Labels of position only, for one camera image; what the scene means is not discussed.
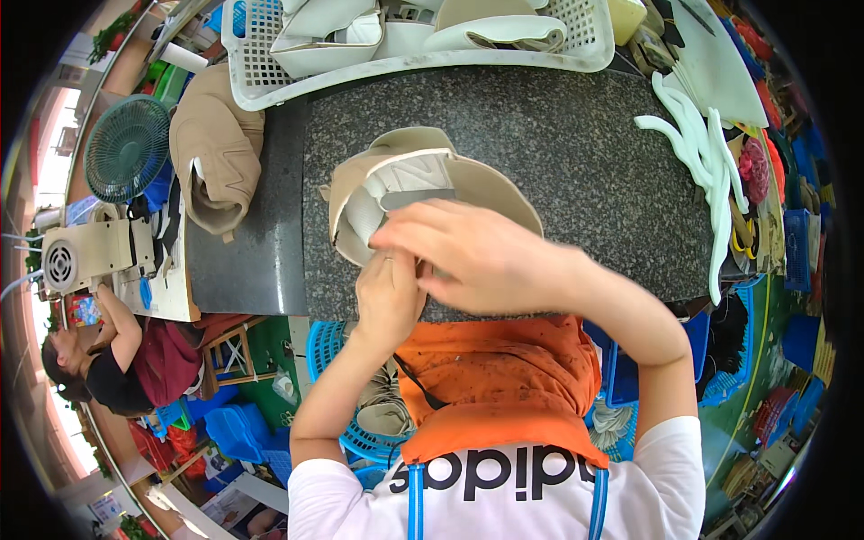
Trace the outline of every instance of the white t-shirt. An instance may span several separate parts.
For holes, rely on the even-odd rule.
[[[563,448],[532,443],[461,450],[432,460],[423,490],[426,538],[584,538],[594,468]],[[301,463],[288,482],[288,538],[406,538],[408,469],[401,460],[364,492],[345,465]],[[699,419],[660,423],[633,461],[609,464],[603,538],[699,536],[705,477]]]

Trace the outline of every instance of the plastic bag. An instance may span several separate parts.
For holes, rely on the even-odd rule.
[[[287,401],[289,405],[296,407],[297,392],[294,389],[294,383],[291,382],[291,374],[282,369],[281,366],[276,367],[276,378],[273,379],[273,391]]]

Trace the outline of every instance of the green fan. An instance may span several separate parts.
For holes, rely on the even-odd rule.
[[[143,193],[168,160],[170,125],[168,109],[146,94],[105,111],[84,150],[84,176],[96,198],[118,203]]]

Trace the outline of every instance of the black shirt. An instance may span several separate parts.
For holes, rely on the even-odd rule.
[[[115,414],[136,415],[153,409],[141,381],[131,365],[126,373],[120,370],[114,359],[111,345],[93,359],[87,373],[87,389],[96,401],[111,409]]]

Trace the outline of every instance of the person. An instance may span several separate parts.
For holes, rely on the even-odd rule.
[[[663,303],[576,247],[454,201],[388,213],[370,246],[358,325],[292,424],[288,537],[698,536],[692,353]],[[417,324],[427,293],[470,314],[569,315]],[[582,420],[600,384],[582,317],[638,364],[632,461],[610,463]],[[418,428],[364,492],[339,438],[394,352]]]
[[[116,414],[144,416],[201,381],[195,351],[201,331],[158,319],[144,320],[142,328],[107,285],[94,296],[104,322],[95,345],[77,327],[50,333],[42,345],[42,365],[61,397],[95,398]]]

